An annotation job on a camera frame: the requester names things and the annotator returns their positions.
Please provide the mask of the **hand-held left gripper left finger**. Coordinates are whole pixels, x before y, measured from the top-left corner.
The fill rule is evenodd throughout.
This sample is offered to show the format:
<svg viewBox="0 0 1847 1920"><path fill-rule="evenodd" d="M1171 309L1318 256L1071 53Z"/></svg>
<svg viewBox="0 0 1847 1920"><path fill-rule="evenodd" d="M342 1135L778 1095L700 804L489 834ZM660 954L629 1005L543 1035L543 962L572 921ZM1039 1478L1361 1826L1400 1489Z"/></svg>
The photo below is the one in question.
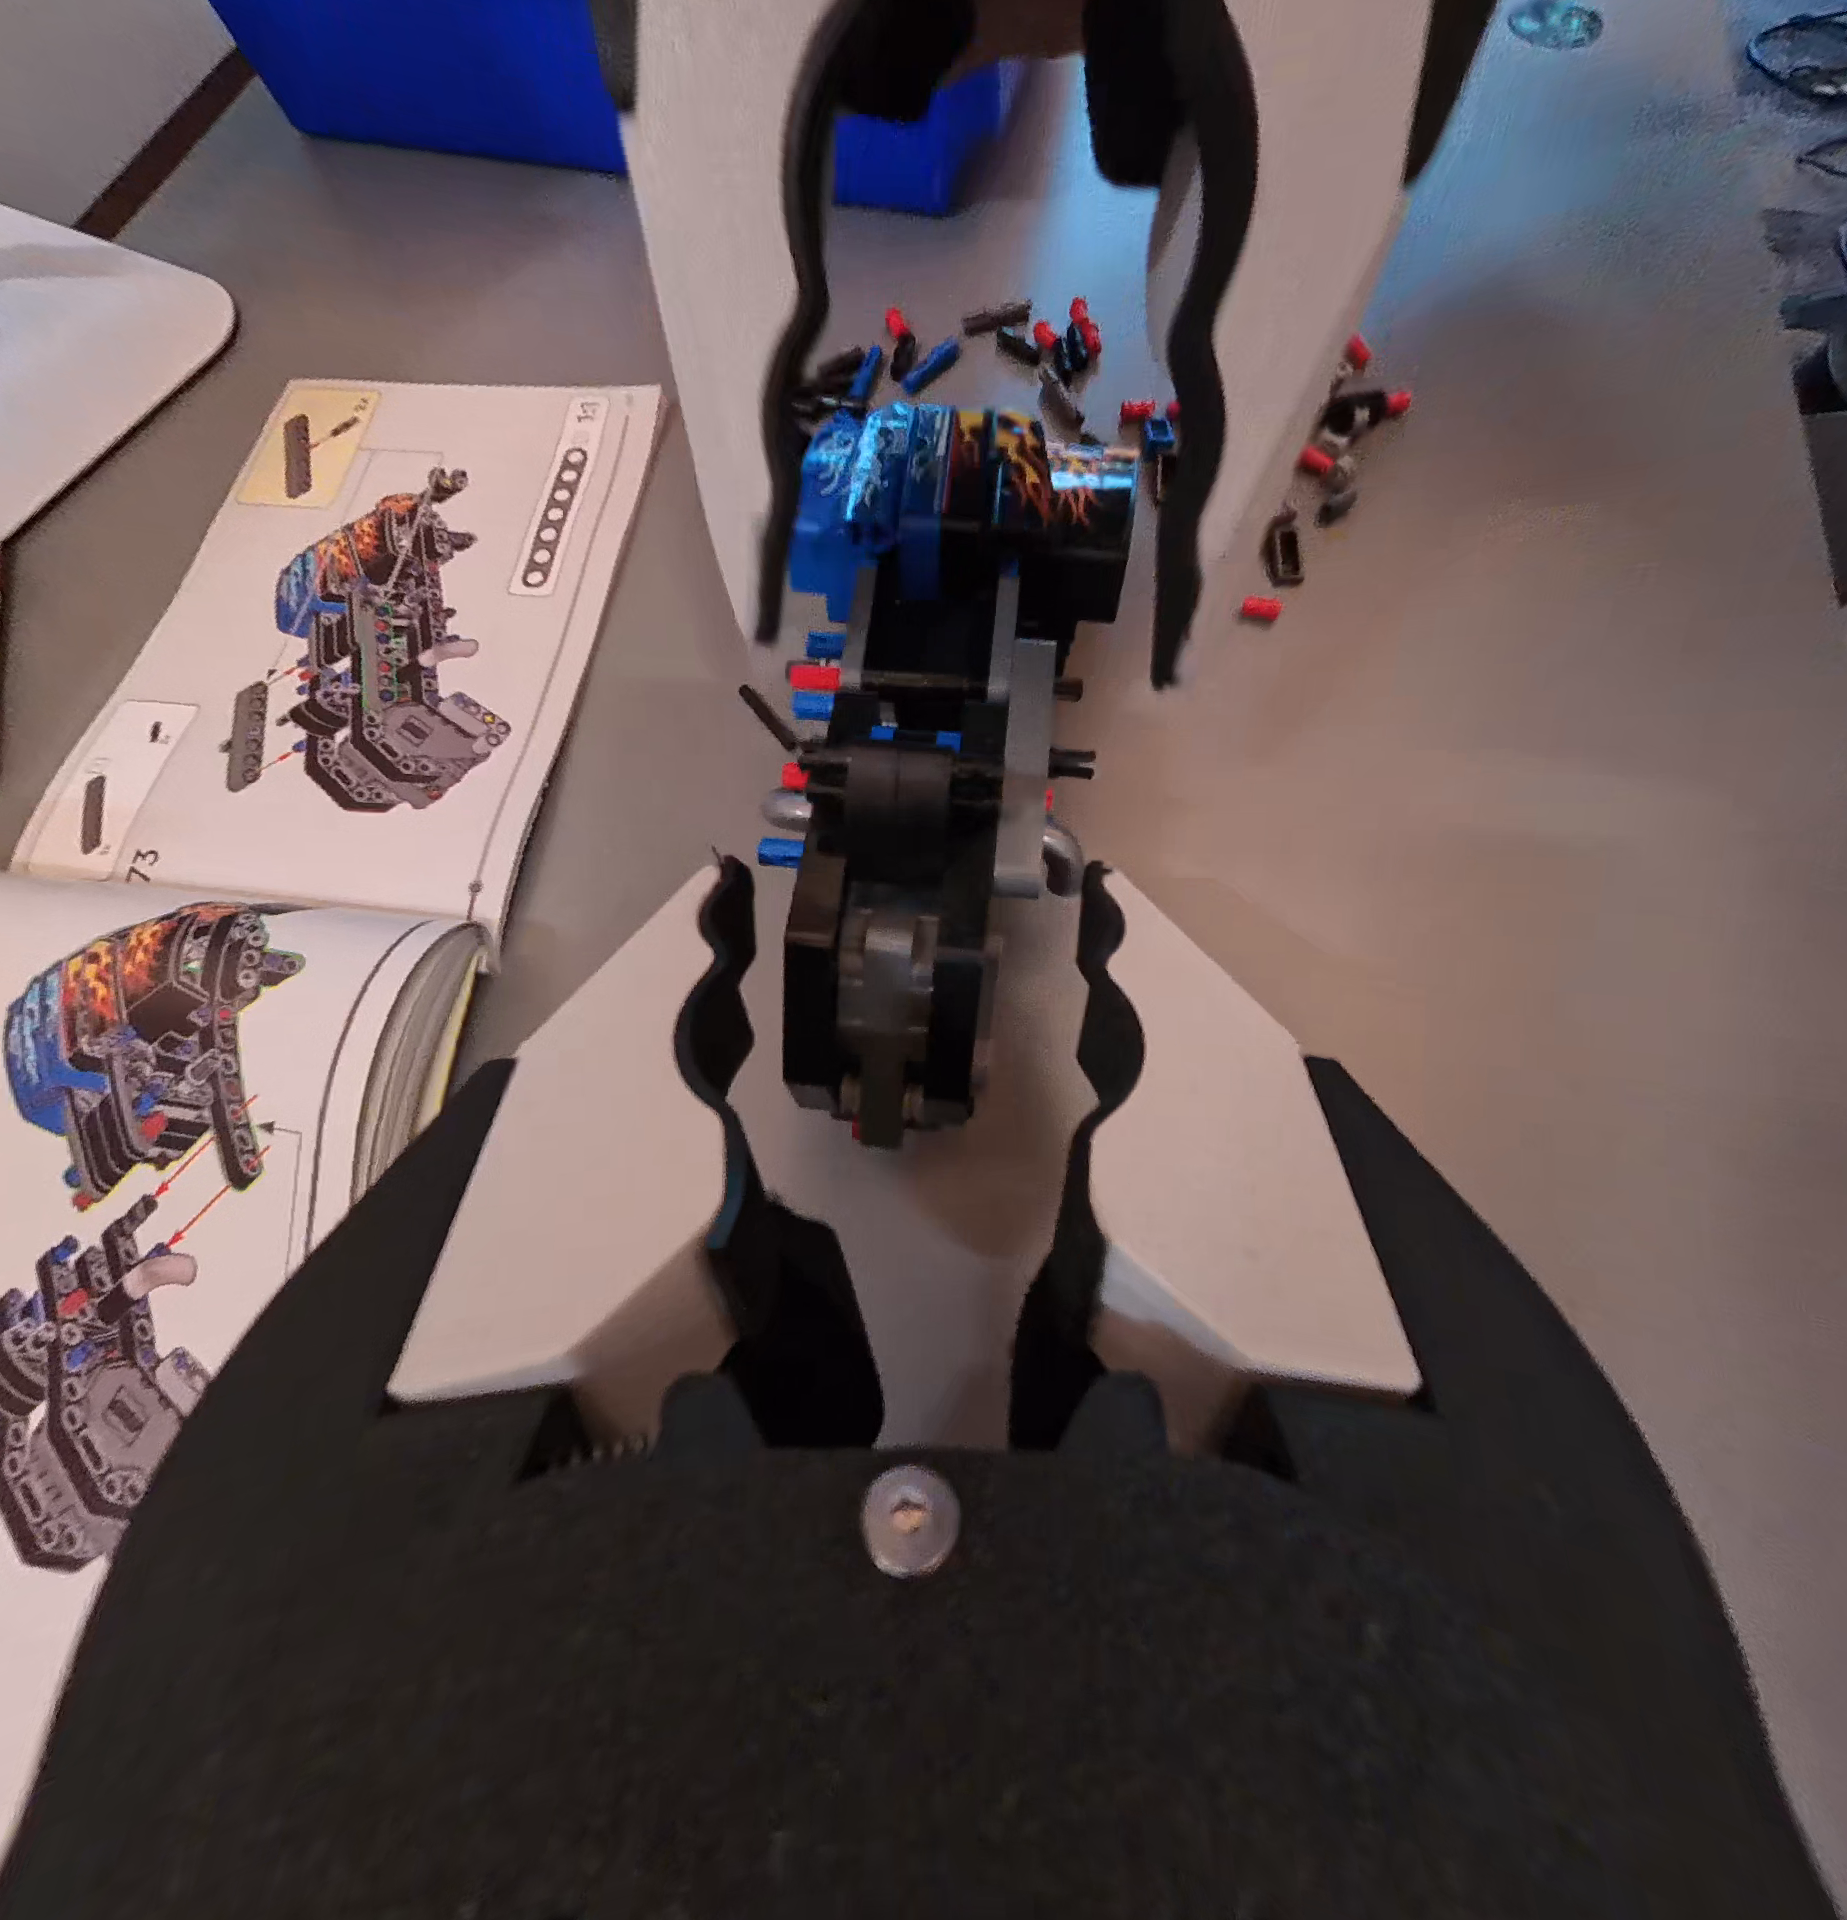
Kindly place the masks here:
<svg viewBox="0 0 1847 1920"><path fill-rule="evenodd" d="M778 1446L865 1446L883 1391L840 1239L764 1186L731 1104L754 877L689 879L509 1063L425 1303L404 1404L564 1388L603 1442L724 1375Z"/></svg>

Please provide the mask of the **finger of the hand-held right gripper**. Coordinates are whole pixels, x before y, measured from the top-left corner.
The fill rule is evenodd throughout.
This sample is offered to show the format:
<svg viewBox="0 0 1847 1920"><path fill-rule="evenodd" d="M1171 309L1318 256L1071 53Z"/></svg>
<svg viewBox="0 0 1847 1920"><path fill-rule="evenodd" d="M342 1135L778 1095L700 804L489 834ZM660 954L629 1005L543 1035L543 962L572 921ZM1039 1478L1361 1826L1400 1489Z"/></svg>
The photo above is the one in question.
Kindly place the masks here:
<svg viewBox="0 0 1847 1920"><path fill-rule="evenodd" d="M1431 4L1166 4L1196 229L1166 333L1180 453L1155 526L1150 685L1260 554L1405 204Z"/></svg>
<svg viewBox="0 0 1847 1920"><path fill-rule="evenodd" d="M792 390L829 316L822 217L859 4L629 4L623 149L724 590L780 633L804 435Z"/></svg>

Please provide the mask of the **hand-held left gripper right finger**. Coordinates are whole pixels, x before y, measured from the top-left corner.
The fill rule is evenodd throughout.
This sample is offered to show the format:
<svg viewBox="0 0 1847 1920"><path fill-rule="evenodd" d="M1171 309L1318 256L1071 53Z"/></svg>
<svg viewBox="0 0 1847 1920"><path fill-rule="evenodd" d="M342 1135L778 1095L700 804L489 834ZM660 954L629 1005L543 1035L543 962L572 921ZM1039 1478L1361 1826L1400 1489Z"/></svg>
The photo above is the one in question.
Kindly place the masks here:
<svg viewBox="0 0 1847 1920"><path fill-rule="evenodd" d="M1223 1449L1286 1385L1408 1404L1411 1341L1295 1035L1128 877L1081 877L1090 1088L1014 1335L1014 1446L1055 1449L1113 1373L1174 1449Z"/></svg>

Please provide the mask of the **blue black flame lego vehicle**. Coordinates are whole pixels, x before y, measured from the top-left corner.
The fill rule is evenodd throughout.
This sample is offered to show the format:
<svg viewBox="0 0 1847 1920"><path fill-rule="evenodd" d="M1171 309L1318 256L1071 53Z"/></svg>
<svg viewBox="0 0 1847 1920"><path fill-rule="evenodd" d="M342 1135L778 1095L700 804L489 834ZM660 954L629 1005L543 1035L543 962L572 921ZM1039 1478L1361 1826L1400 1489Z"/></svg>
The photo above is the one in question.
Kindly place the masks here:
<svg viewBox="0 0 1847 1920"><path fill-rule="evenodd" d="M1140 458L1023 413L846 407L800 468L788 586L829 624L786 668L759 863L794 877L783 1078L859 1145L961 1125L988 1071L1001 901L1071 898L1055 742L1085 624L1113 621Z"/></svg>

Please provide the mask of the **scattered small lego pieces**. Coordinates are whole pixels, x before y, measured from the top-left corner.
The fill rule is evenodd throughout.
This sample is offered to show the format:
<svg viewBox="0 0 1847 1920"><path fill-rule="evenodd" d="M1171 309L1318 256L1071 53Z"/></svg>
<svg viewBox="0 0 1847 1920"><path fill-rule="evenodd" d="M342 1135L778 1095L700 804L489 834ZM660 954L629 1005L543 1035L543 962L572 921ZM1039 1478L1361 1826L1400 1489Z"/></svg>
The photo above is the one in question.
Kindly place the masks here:
<svg viewBox="0 0 1847 1920"><path fill-rule="evenodd" d="M898 309L888 346L848 347L792 390L804 430L786 581L850 610L871 573L901 602L959 602L1011 574L1019 614L1069 634L1117 618L1140 473L1171 475L1180 407L1148 397L1119 407L1138 441L1088 435L1075 383L1098 367L1101 335L1081 299L1069 322L1033 316L1029 300L983 309L930 352ZM1036 377L1042 413L926 400L961 346L995 336Z"/></svg>

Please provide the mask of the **lego instruction booklet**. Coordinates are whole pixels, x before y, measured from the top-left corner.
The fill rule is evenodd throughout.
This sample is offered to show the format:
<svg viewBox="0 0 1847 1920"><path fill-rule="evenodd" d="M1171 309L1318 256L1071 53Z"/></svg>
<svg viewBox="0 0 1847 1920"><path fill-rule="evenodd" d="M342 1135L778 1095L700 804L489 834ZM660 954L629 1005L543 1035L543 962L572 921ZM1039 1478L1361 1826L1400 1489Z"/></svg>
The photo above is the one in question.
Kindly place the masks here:
<svg viewBox="0 0 1847 1920"><path fill-rule="evenodd" d="M662 416L291 381L0 872L0 1862L167 1453L445 1099Z"/></svg>

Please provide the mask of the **blue plastic bin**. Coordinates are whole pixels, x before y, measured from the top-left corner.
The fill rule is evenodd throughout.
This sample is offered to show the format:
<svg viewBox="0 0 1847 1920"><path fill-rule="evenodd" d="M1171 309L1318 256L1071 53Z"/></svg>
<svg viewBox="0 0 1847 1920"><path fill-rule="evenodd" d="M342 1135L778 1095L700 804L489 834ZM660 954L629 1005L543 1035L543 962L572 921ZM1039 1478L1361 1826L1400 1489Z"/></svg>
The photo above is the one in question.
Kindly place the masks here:
<svg viewBox="0 0 1847 1920"><path fill-rule="evenodd" d="M613 105L579 3L215 3L295 130L621 178ZM1024 64L931 94L921 120L841 114L835 204L945 217L1006 130Z"/></svg>

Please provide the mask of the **white plastic tray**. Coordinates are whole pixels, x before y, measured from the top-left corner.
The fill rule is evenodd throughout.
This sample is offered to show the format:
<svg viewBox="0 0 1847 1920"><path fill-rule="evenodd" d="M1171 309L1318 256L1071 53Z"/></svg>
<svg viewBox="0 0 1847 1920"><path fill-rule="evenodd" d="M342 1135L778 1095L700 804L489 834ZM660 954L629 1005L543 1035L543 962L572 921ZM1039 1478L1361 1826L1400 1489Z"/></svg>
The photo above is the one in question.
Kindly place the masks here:
<svg viewBox="0 0 1847 1920"><path fill-rule="evenodd" d="M0 541L209 367L234 329L217 281L0 204Z"/></svg>

